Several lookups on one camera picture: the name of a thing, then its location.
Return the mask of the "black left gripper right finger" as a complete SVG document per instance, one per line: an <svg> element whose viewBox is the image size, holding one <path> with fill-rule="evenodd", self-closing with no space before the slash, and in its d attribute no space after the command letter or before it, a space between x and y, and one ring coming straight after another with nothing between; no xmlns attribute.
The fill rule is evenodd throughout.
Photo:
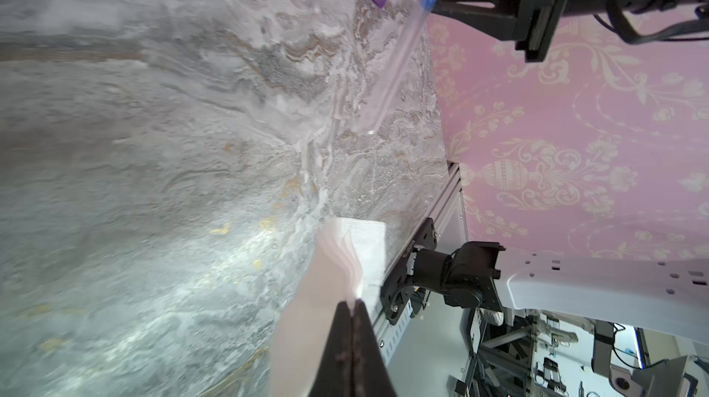
<svg viewBox="0 0 709 397"><path fill-rule="evenodd" d="M352 395L355 397L396 397L369 312L362 300L356 301L352 317Z"/></svg>

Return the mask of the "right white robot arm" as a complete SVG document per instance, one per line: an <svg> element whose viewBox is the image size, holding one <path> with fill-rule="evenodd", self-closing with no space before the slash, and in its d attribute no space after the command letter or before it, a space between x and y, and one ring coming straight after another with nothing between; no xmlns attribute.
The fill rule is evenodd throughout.
<svg viewBox="0 0 709 397"><path fill-rule="evenodd" d="M428 19L468 232L498 241L500 296L708 342L708 45L624 44L563 20L541 63Z"/></svg>

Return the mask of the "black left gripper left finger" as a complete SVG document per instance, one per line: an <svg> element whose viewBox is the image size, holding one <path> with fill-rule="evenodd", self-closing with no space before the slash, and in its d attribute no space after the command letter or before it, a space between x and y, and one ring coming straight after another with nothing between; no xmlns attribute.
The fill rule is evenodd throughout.
<svg viewBox="0 0 709 397"><path fill-rule="evenodd" d="M346 302L337 305L310 397L354 395L353 316Z"/></svg>

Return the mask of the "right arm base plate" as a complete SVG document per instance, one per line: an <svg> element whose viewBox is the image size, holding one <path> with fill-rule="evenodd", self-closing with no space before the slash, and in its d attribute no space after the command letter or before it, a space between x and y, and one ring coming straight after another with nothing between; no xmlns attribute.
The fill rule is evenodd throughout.
<svg viewBox="0 0 709 397"><path fill-rule="evenodd" d="M435 250L438 237L435 222L427 218L398 256L380 288L380 303L385 319L395 325L404 314L406 303L414 291L412 281L415 255L421 249Z"/></svg>

